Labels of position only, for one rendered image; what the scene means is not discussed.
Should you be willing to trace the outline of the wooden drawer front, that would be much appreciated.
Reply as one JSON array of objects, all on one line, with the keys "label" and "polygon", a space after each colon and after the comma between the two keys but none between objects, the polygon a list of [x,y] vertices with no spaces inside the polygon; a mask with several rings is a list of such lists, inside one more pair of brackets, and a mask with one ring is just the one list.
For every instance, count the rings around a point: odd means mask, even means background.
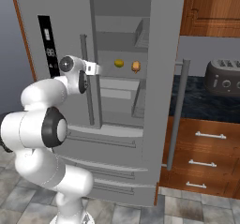
[{"label": "wooden drawer front", "polygon": [[[207,188],[188,187],[186,186],[187,181],[197,185],[205,184]],[[163,170],[159,184],[162,187],[231,198],[237,181],[229,178],[203,177]]]},{"label": "wooden drawer front", "polygon": [[[227,139],[195,136],[197,131],[206,134],[224,134]],[[240,157],[240,124],[181,118],[176,147]]]},{"label": "wooden drawer front", "polygon": [[[215,164],[217,164],[217,167],[211,168],[188,164],[191,159],[193,159],[194,161],[205,163],[214,162]],[[172,171],[189,174],[202,173],[203,175],[209,176],[229,175],[233,173],[236,161],[236,157],[176,148],[174,152]]]}]

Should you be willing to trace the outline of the wooden fridge side panel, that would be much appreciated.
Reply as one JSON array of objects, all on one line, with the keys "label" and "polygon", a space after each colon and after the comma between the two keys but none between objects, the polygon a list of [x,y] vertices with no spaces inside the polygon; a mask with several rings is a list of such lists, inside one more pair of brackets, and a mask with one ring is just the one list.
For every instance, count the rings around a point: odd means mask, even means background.
[{"label": "wooden fridge side panel", "polygon": [[23,44],[24,44],[24,47],[25,47],[27,59],[28,59],[28,62],[29,62],[29,67],[30,67],[30,70],[31,70],[32,78],[33,78],[34,82],[36,82],[37,81],[37,76],[36,76],[32,55],[30,53],[28,41],[27,41],[26,34],[25,34],[25,28],[24,28],[24,25],[23,25],[22,14],[20,12],[20,6],[18,4],[18,0],[12,0],[12,1],[13,1],[15,11],[16,11],[18,23],[19,23],[19,26],[20,26],[20,30],[21,30],[21,34],[22,34],[22,40],[23,40]]}]

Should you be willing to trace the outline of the grey fridge door, black panel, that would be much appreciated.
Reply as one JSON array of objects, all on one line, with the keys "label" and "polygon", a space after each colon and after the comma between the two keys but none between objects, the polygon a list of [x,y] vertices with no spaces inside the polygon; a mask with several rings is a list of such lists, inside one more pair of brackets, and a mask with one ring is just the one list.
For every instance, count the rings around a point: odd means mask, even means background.
[{"label": "grey fridge door, black panel", "polygon": [[47,64],[38,16],[51,20],[58,59],[66,55],[96,62],[98,59],[93,0],[17,0],[22,27],[38,80],[48,79]]}]

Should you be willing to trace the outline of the grey fridge drawer front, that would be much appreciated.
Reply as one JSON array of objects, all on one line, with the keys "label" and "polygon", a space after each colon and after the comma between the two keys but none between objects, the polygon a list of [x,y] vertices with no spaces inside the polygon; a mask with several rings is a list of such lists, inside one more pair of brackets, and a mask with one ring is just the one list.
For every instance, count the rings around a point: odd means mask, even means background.
[{"label": "grey fridge drawer front", "polygon": [[54,152],[62,157],[118,171],[147,169],[143,164],[143,131],[139,128],[103,125],[92,127],[68,126],[67,136],[78,136],[117,142],[133,142],[136,148],[65,139]]},{"label": "grey fridge drawer front", "polygon": [[159,172],[150,169],[118,171],[74,163],[73,167],[90,171],[94,176],[88,198],[133,206],[153,206]]}]

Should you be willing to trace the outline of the brown chicken drumstick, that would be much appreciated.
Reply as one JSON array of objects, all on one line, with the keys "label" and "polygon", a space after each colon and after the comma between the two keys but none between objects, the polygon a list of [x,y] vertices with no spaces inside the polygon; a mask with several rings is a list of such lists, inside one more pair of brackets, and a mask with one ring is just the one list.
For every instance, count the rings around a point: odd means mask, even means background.
[{"label": "brown chicken drumstick", "polygon": [[138,71],[141,70],[141,63],[139,61],[135,61],[131,65],[131,70],[137,73]]}]

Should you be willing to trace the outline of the grey fridge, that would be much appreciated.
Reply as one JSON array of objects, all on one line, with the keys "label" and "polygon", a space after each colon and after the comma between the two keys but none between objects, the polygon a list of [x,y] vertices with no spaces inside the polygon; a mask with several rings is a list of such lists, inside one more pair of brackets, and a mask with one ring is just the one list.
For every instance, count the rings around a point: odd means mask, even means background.
[{"label": "grey fridge", "polygon": [[[100,129],[103,125],[139,128],[144,126],[151,0],[93,0],[97,61],[102,74],[90,78],[95,124],[90,126],[86,92],[72,95],[60,111],[69,126]],[[51,20],[38,17],[50,77],[60,74]],[[116,67],[115,59],[124,65]],[[133,62],[141,70],[131,70]]]}]

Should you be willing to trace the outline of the dark grey toaster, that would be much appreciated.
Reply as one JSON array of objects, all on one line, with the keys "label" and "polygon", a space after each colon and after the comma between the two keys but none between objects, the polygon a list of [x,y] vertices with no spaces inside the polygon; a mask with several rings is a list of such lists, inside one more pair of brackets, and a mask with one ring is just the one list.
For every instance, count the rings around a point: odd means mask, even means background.
[{"label": "dark grey toaster", "polygon": [[240,97],[240,61],[229,59],[210,61],[203,84],[213,95]]}]

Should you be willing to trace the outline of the wooden wall cupboard door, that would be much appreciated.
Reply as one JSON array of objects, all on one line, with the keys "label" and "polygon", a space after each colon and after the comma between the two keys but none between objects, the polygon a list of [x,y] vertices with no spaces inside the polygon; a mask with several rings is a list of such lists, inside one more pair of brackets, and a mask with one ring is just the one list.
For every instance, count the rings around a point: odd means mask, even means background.
[{"label": "wooden wall cupboard door", "polygon": [[240,37],[240,0],[185,0],[180,35]]}]

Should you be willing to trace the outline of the grey fridge door with bins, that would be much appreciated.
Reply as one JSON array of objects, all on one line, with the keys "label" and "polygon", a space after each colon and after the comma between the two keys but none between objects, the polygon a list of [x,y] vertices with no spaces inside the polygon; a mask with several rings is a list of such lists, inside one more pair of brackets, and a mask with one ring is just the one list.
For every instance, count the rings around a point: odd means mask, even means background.
[{"label": "grey fridge door with bins", "polygon": [[161,166],[184,0],[151,0],[140,172]]}]

